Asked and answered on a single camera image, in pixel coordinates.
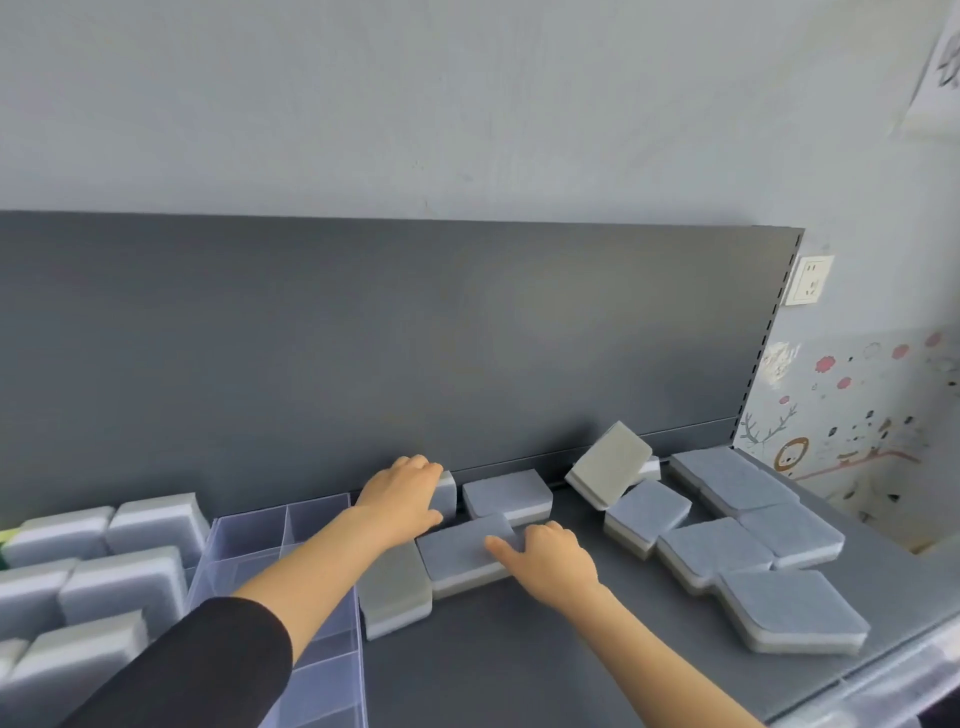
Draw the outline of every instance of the transparent compartment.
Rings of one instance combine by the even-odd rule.
[[[217,519],[190,584],[188,608],[232,594],[349,506],[343,494]],[[362,655],[360,612],[351,589],[300,655],[286,691],[260,728],[366,728]]]
[[[285,546],[302,544],[349,506],[350,496],[346,493],[291,503],[287,506],[287,527],[283,544]]]
[[[279,558],[280,549],[271,548],[247,556],[213,562],[206,572],[214,595],[230,596],[261,571],[275,564]]]
[[[359,652],[295,669],[280,698],[278,728],[312,726],[321,718],[359,710],[363,691],[358,674]]]
[[[217,520],[216,528],[207,542],[210,560],[223,561],[280,548],[283,546],[286,523],[285,505],[236,516],[224,516]]]

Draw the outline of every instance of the left hand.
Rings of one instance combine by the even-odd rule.
[[[443,521],[439,511],[430,510],[443,472],[443,465],[423,455],[400,457],[364,486],[354,507],[371,519],[384,549],[406,544]]]

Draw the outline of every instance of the sponge block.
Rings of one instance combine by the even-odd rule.
[[[604,530],[615,541],[647,558],[657,539],[690,513],[690,501],[657,480],[641,480],[607,511]]]
[[[4,640],[0,642],[0,686],[7,682],[13,666],[19,661],[30,643],[27,640]]]
[[[671,458],[671,465],[720,516],[738,517],[757,508],[800,500],[775,477],[730,448],[682,452]]]
[[[550,515],[553,493],[537,471],[529,470],[467,483],[464,504],[472,519],[502,513],[510,525],[522,525]]]
[[[450,471],[444,471],[441,474],[437,490],[433,492],[433,497],[430,499],[430,508],[440,511],[444,516],[444,522],[457,515],[457,481],[453,479],[453,473]]]
[[[693,595],[715,586],[721,573],[766,571],[774,562],[773,552],[734,519],[677,528],[660,537],[657,552]]]
[[[0,555],[12,569],[106,556],[104,534],[112,517],[113,508],[103,506],[24,521],[16,535],[0,546]]]
[[[40,635],[0,687],[16,728],[53,728],[147,646],[139,612]]]
[[[636,483],[652,454],[649,445],[618,422],[574,464],[566,482],[598,511],[605,511]]]
[[[417,539],[417,548],[433,585],[433,597],[465,592],[507,575],[484,547],[487,536],[499,536],[519,547],[520,539],[502,513],[450,526]]]
[[[724,574],[718,590],[754,652],[855,654],[870,631],[818,571]]]
[[[414,542],[395,546],[373,562],[357,582],[367,639],[394,632],[433,611],[433,587]]]
[[[801,569],[833,561],[844,535],[800,503],[782,503],[745,513],[738,519],[774,552],[774,569]]]
[[[186,579],[175,546],[84,561],[57,596],[67,624],[143,610],[155,640],[186,615]]]
[[[79,559],[0,571],[0,640],[33,640],[63,627],[57,594]]]
[[[197,496],[184,493],[124,503],[107,528],[113,553],[132,553],[158,546],[176,546],[183,567],[197,566],[210,524],[197,505]]]

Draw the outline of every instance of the tree branch drawing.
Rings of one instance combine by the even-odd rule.
[[[797,405],[791,404],[790,410],[785,415],[780,417],[780,423],[776,427],[770,427],[769,429],[767,429],[767,434],[762,439],[760,439],[757,431],[754,429],[756,425],[754,416],[750,412],[747,412],[743,416],[743,432],[740,434],[740,439],[749,440],[754,445],[760,445],[761,447],[763,447],[774,435],[786,430],[787,421],[791,417],[793,417],[795,414],[797,414]]]

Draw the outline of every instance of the electrical socket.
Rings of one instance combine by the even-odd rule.
[[[793,274],[783,305],[817,303],[827,282],[831,265],[833,255],[808,255],[798,260],[797,270]]]

